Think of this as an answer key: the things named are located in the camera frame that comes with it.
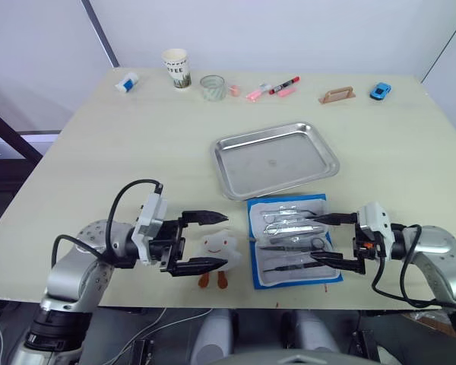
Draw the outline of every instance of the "pink object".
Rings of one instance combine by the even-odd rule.
[[[257,89],[255,91],[252,91],[250,94],[246,96],[246,98],[250,101],[257,101],[257,99],[263,94],[264,92],[260,89]]]
[[[285,89],[282,89],[281,91],[279,91],[277,93],[277,95],[279,97],[286,97],[287,95],[291,95],[291,93],[293,93],[294,91],[296,91],[297,89],[295,87],[287,87]]]
[[[238,87],[238,85],[231,85],[230,86],[230,94],[232,97],[239,97],[240,96],[240,88]]]

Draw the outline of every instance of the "white stuffed toy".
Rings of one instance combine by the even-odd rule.
[[[218,268],[218,287],[224,289],[228,286],[225,271],[237,266],[242,254],[236,251],[236,238],[228,230],[221,230],[215,234],[203,236],[203,241],[195,253],[196,257],[214,257],[216,259],[227,260],[228,262]],[[206,287],[210,281],[210,273],[203,274],[199,279],[198,285]]]

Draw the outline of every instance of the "clear glass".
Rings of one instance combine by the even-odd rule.
[[[219,101],[226,96],[225,79],[218,75],[204,76],[199,81],[203,98],[208,101]]]

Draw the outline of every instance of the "wooden table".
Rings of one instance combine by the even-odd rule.
[[[217,227],[190,227],[185,258],[213,229],[229,227],[240,237],[242,264],[228,274],[229,287],[200,289],[198,278],[172,278],[157,267],[137,264],[118,269],[102,305],[246,308],[398,309],[405,303],[372,292],[376,263],[367,275],[344,273],[344,281],[323,285],[254,290],[244,202],[224,198],[209,154],[223,136],[304,121],[313,124],[340,161],[336,176],[285,191],[324,192],[331,211],[351,212],[378,201],[402,224],[434,224],[456,236],[456,131],[410,76],[303,74],[297,92],[286,98],[264,95],[210,103],[198,81],[212,71],[195,71],[193,86],[175,90],[163,69],[135,69],[140,81],[128,94],[115,88],[127,69],[110,71],[90,99],[66,125],[57,142],[33,171],[0,220],[0,297],[39,301],[50,270],[52,241],[76,235],[92,221],[106,218],[116,193],[134,179],[165,185],[168,218],[180,211],[210,209],[230,221]],[[292,74],[217,71],[242,88],[282,83]],[[392,92],[378,102],[369,92],[379,81]],[[321,105],[327,90],[351,85],[356,98]],[[116,220],[135,221],[150,187],[129,192]],[[331,229],[337,250],[352,258],[351,227]],[[67,252],[68,243],[62,251]],[[390,262],[381,288],[398,293],[400,262]],[[407,273],[412,297],[429,299],[430,290],[415,267]]]

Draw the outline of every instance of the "floor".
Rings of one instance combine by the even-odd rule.
[[[11,194],[0,193],[0,216],[12,198]],[[0,301],[0,327],[5,340],[4,365],[11,360],[13,351],[24,337],[30,318],[37,307],[34,303]],[[206,309],[168,309],[158,326],[205,311]],[[131,336],[151,324],[160,312],[161,309],[139,309],[128,313],[117,309],[99,308],[87,333],[80,364],[102,365],[114,357]],[[283,312],[281,309],[237,310],[240,326],[235,352],[280,348],[278,330]],[[341,352],[349,351],[355,354],[356,346],[352,344],[351,334],[356,328],[359,313],[352,310],[319,310],[316,313],[334,336]],[[154,340],[153,363],[187,364],[201,323],[202,318],[193,319],[152,334],[150,339]],[[375,340],[403,364],[456,364],[455,339],[400,314],[364,315],[361,317],[359,328],[373,330]],[[120,357],[117,364],[127,363],[128,352]]]

